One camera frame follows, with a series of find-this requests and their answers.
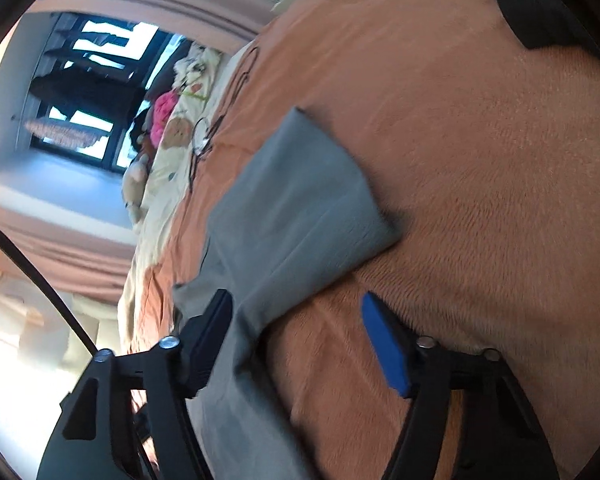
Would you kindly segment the grey t-shirt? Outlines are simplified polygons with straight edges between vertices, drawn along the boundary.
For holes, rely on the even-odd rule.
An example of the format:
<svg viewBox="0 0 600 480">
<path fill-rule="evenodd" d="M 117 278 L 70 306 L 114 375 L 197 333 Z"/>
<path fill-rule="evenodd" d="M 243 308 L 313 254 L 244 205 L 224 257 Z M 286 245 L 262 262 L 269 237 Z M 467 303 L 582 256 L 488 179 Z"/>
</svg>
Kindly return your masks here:
<svg viewBox="0 0 600 480">
<path fill-rule="evenodd" d="M 399 237 L 349 153 L 291 110 L 210 212 L 196 278 L 172 292 L 177 332 L 218 290 L 234 302 L 193 405 L 215 478 L 315 477 L 254 349 L 271 323 Z"/>
</svg>

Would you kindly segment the cream bed sheet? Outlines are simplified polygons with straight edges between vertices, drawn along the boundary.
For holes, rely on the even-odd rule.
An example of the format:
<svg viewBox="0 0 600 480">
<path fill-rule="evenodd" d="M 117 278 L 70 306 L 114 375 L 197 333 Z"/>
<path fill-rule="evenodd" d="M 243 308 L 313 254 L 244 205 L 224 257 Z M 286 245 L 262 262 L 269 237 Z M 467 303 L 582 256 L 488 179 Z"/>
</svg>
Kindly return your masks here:
<svg viewBox="0 0 600 480">
<path fill-rule="evenodd" d="M 176 178 L 166 194 L 156 199 L 148 214 L 144 214 L 143 219 L 136 226 L 132 225 L 136 235 L 136 248 L 122 296 L 118 301 L 120 346 L 124 353 L 142 350 L 158 337 L 155 327 L 149 324 L 149 321 L 156 318 L 157 315 L 151 313 L 146 306 L 146 273 L 162 258 L 163 249 L 170 237 L 176 211 L 185 195 L 193 158 L 201 154 L 209 143 L 208 130 L 211 127 L 212 118 L 218 110 L 225 90 L 246 51 L 246 48 L 241 48 L 233 55 L 223 53 L 222 72 L 214 85 L 211 100 L 206 110 L 196 122 L 193 145 L 187 152 L 186 161 L 178 168 Z M 152 104 L 155 103 L 155 100 L 151 101 L 147 113 L 150 125 Z M 150 140 L 150 125 L 145 136 L 149 140 L 149 146 L 155 150 L 155 153 L 152 155 L 147 154 L 149 157 L 149 171 L 157 151 Z"/>
</svg>

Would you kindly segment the left pink curtain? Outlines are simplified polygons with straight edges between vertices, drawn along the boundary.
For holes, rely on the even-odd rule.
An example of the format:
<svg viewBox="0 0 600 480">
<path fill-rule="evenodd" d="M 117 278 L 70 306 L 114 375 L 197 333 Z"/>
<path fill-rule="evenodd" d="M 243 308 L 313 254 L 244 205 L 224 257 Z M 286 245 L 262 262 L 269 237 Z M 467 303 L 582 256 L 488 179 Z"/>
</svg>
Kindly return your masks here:
<svg viewBox="0 0 600 480">
<path fill-rule="evenodd" d="M 0 229 L 64 292 L 116 304 L 134 248 L 0 207 Z"/>
</svg>

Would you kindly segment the beige plush toy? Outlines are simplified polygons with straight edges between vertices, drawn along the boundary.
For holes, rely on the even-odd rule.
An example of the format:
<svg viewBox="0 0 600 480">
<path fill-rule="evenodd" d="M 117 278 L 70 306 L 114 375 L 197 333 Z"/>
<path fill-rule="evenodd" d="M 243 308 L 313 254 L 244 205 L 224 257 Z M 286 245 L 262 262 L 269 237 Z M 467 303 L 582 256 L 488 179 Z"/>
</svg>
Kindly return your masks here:
<svg viewBox="0 0 600 480">
<path fill-rule="evenodd" d="M 143 219 L 142 201 L 149 176 L 149 157 L 138 155 L 122 177 L 122 200 L 133 226 Z"/>
</svg>

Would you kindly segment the cream padded headboard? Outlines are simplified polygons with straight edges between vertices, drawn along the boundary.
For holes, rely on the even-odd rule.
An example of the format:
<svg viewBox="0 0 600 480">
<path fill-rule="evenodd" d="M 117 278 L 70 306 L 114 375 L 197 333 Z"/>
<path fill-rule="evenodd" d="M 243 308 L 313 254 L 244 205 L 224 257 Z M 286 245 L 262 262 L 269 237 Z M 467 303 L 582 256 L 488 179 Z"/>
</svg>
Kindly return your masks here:
<svg viewBox="0 0 600 480">
<path fill-rule="evenodd" d="M 120 351 L 117 308 L 61 292 L 70 311 L 98 348 Z M 46 364 L 70 364 L 88 352 L 66 321 L 33 284 L 0 272 L 0 348 Z"/>
</svg>

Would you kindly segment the orange bed blanket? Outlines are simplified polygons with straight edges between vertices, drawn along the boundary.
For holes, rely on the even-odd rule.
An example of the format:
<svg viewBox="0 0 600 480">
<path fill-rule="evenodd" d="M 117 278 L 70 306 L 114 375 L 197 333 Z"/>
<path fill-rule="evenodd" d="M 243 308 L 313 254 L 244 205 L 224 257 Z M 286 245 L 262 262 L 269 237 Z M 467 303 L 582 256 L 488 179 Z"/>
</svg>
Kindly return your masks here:
<svg viewBox="0 0 600 480">
<path fill-rule="evenodd" d="M 254 43 L 161 259 L 129 348 L 172 320 L 210 211 L 293 106 L 361 166 L 403 238 L 264 336 L 283 418 L 326 479 L 376 479 L 408 404 L 364 334 L 376 292 L 456 350 L 494 347 L 528 394 L 560 478 L 600 445 L 600 61 L 524 48 L 495 0 L 300 0 Z"/>
</svg>

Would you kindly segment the pink fluffy item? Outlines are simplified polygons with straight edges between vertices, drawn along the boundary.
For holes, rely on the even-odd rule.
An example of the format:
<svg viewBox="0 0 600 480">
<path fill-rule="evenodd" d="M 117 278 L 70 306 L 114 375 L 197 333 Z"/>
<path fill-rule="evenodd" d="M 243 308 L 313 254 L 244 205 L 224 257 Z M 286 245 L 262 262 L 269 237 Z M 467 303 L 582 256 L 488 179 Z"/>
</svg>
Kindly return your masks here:
<svg viewBox="0 0 600 480">
<path fill-rule="evenodd" d="M 149 136 L 151 143 L 155 148 L 158 148 L 160 144 L 166 124 L 168 123 L 177 102 L 178 94 L 171 90 L 164 92 L 155 100 L 155 103 L 152 104 Z"/>
</svg>

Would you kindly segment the hanging patterned garment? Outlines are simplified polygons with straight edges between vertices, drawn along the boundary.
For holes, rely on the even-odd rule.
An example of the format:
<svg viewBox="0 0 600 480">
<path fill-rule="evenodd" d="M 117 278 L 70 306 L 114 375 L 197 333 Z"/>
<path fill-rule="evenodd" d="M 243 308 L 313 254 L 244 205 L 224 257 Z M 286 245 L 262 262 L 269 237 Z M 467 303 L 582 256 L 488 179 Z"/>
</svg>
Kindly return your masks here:
<svg viewBox="0 0 600 480">
<path fill-rule="evenodd" d="M 108 136 L 107 131 L 99 128 L 48 117 L 28 119 L 23 125 L 32 136 L 72 150 L 90 148 L 101 138 Z"/>
</svg>

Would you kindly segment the hanging black coat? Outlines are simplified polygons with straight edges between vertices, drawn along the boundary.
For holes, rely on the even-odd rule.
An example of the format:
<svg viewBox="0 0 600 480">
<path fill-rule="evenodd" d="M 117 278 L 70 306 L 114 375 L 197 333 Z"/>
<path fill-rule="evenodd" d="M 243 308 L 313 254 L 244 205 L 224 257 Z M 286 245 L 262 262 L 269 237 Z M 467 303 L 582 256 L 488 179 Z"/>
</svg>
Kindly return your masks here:
<svg viewBox="0 0 600 480">
<path fill-rule="evenodd" d="M 129 81 L 76 66 L 35 77 L 29 92 L 67 117 L 81 112 L 113 124 L 129 122 L 145 94 Z"/>
</svg>

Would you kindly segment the bear print cream quilt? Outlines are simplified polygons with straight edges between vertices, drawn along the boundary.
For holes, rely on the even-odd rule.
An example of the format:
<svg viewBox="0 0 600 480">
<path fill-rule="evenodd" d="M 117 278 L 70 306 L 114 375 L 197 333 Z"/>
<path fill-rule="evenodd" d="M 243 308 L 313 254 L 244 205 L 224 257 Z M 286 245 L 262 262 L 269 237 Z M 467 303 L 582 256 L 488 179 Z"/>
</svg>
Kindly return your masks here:
<svg viewBox="0 0 600 480">
<path fill-rule="evenodd" d="M 223 56 L 218 50 L 192 44 L 187 55 L 174 63 L 171 90 L 178 94 L 178 102 L 151 163 L 142 201 L 144 214 L 166 194 L 186 161 L 196 122 L 206 110 L 222 72 Z"/>
</svg>

